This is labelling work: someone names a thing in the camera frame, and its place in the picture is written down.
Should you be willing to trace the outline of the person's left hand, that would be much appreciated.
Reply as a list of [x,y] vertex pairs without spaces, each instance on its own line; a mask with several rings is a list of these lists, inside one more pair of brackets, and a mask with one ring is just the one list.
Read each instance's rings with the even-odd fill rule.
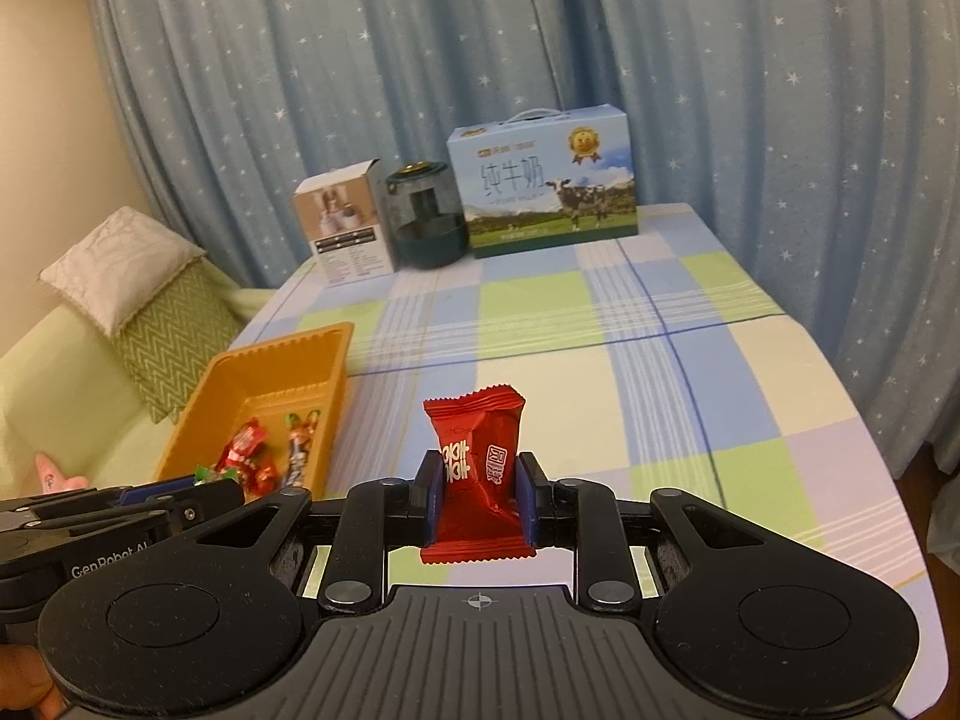
[[53,720],[64,711],[64,699],[34,647],[0,647],[0,707],[27,710],[32,717],[43,720]]

